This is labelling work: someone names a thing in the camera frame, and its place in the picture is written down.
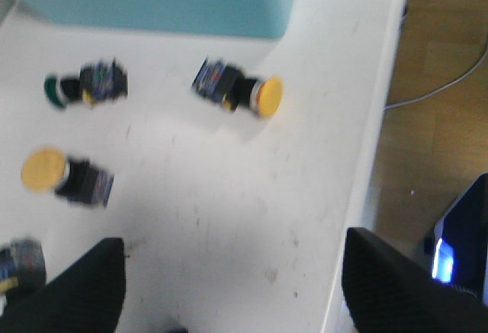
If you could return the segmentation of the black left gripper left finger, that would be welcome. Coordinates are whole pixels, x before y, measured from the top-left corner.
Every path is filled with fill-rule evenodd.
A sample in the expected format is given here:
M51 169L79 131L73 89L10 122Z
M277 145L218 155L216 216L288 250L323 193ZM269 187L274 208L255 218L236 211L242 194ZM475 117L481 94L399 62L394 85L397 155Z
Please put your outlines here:
M8 309L2 332L114 332L127 291L124 240L102 239L58 277Z

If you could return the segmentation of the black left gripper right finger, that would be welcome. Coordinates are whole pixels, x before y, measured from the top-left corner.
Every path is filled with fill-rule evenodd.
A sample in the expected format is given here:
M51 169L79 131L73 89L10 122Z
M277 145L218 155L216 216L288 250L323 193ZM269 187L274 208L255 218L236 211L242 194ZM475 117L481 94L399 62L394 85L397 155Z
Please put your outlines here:
M363 227L346 232L342 292L359 332L485 332L487 307Z

